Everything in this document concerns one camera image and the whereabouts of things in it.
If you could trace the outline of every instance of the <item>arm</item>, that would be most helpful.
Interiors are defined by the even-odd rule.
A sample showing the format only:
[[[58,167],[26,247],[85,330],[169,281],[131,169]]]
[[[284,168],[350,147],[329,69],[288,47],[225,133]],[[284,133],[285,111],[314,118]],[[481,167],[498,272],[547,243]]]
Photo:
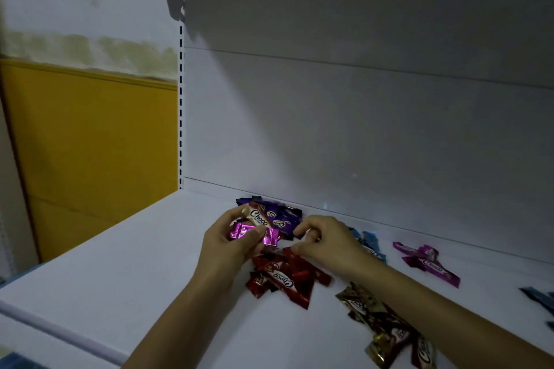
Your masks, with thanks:
[[[554,367],[553,356],[373,258],[337,219],[310,216],[295,235],[306,232],[295,253],[370,289],[458,367]]]
[[[210,316],[245,261],[263,248],[265,228],[230,242],[227,234],[244,206],[225,212],[204,235],[192,279],[136,347],[123,369],[193,368],[209,334]]]

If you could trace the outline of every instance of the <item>shelf surface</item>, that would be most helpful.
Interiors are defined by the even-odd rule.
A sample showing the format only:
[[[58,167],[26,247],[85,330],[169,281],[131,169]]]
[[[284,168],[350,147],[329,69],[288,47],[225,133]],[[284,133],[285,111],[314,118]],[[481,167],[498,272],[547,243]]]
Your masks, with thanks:
[[[46,327],[85,351],[121,364],[192,276],[204,231],[234,206],[235,198],[247,194],[187,180],[185,190],[1,289],[0,312]],[[300,207],[306,214],[325,213]],[[550,314],[518,290],[533,286],[553,291],[552,265],[333,215],[349,226],[376,232],[392,267],[554,354],[554,333],[544,323]],[[406,266],[392,248],[395,240],[437,248],[444,266],[461,277],[460,289]],[[247,264],[239,274],[229,300],[236,303],[199,367],[258,367],[260,361],[268,368],[368,364],[364,348],[370,331],[351,321],[335,298],[344,281],[335,279],[329,288],[316,285],[305,311],[280,292],[256,300],[244,288],[250,269]],[[278,342],[278,359],[267,359],[270,332]],[[439,363],[452,367],[443,356]],[[409,352],[393,366],[400,367],[410,367]]]

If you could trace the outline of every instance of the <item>pile of candy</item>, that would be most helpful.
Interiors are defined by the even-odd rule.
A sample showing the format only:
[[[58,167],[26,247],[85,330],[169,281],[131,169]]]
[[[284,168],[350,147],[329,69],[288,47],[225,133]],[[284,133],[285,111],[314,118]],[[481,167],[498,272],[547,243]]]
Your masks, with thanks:
[[[452,284],[455,288],[460,287],[460,277],[449,272],[440,264],[438,260],[439,252],[433,247],[424,245],[415,249],[399,242],[393,242],[392,246],[407,255],[407,257],[402,257],[402,259],[410,267],[419,268],[424,272],[434,274],[447,283]]]
[[[292,240],[294,229],[302,221],[302,211],[299,208],[264,200],[260,196],[237,198],[237,205],[245,205],[245,218],[235,223],[232,238],[240,238],[254,229],[254,225],[262,225],[267,227],[263,243],[276,246],[278,240]]]
[[[329,286],[332,278],[328,274],[293,254],[290,247],[275,249],[252,258],[255,270],[246,283],[256,298],[265,292],[282,290],[289,299],[308,309],[314,282]]]
[[[350,318],[365,324],[374,332],[373,341],[366,347],[366,353],[381,369],[391,367],[408,344],[412,345],[414,366],[419,369],[437,367],[435,346],[369,290],[351,283],[351,286],[336,296],[350,310]]]
[[[368,251],[368,253],[387,264],[387,256],[381,253],[381,249],[379,248],[379,240],[377,239],[375,233],[362,231],[362,234],[360,234],[354,228],[349,228],[349,231],[352,236],[358,240],[362,247],[364,247]]]
[[[546,294],[531,287],[520,288],[520,290],[525,293],[529,299],[540,303],[548,312],[554,315],[554,292]],[[546,321],[546,325],[554,331],[554,321]]]

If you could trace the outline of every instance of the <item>magenta candy wrapper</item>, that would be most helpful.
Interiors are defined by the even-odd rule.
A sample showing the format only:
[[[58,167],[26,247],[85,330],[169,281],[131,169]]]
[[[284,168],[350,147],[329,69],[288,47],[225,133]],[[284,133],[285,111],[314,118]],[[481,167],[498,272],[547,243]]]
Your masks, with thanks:
[[[402,257],[402,259],[410,267],[429,272],[445,282],[452,284],[455,288],[460,287],[460,277],[448,271],[440,264],[438,260],[439,252],[433,247],[423,245],[415,249],[401,244],[400,242],[393,242],[392,246],[407,255],[407,257]]]
[[[240,238],[246,232],[251,231],[255,227],[256,226],[252,225],[250,222],[237,222],[234,224],[233,230],[231,231],[231,233],[229,233],[229,236],[231,238]],[[279,231],[277,229],[267,228],[262,242],[265,245],[277,246],[278,241],[279,241]]]

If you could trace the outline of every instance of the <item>purple candy wrapper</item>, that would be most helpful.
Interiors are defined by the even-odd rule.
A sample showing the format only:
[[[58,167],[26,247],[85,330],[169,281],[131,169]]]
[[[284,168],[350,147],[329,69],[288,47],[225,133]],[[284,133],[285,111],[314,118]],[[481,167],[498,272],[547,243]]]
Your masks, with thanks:
[[[422,247],[418,248],[418,251],[420,253],[423,253],[428,259],[434,262],[438,262],[437,257],[439,256],[439,252],[434,249],[433,247],[430,247],[428,245],[424,245]]]
[[[440,264],[439,260],[437,260],[439,252],[433,247],[424,245],[415,249],[400,242],[393,242],[392,246],[407,255],[407,257],[402,257],[402,259],[410,267],[419,268],[424,272],[434,274],[445,282],[452,284],[455,288],[460,287],[460,277],[448,271]]]
[[[293,239],[293,231],[302,221],[302,211],[300,209],[287,206],[278,201],[264,200],[260,196],[237,198],[237,205],[248,204],[250,201],[255,201],[260,205],[273,226],[284,233],[283,239]]]
[[[255,227],[256,226],[252,225],[249,222],[248,223],[236,222],[233,226],[233,230],[231,231],[231,233],[229,233],[229,236],[231,238],[240,238],[246,232],[251,231]],[[278,241],[279,241],[279,231],[277,229],[267,228],[267,231],[265,232],[265,236],[262,242],[265,245],[276,246]]]
[[[398,251],[409,255],[410,257],[425,257],[426,255],[424,253],[421,253],[421,251],[417,250],[416,248],[408,247],[407,245],[401,244],[400,242],[393,242],[392,246],[395,249],[398,249]]]

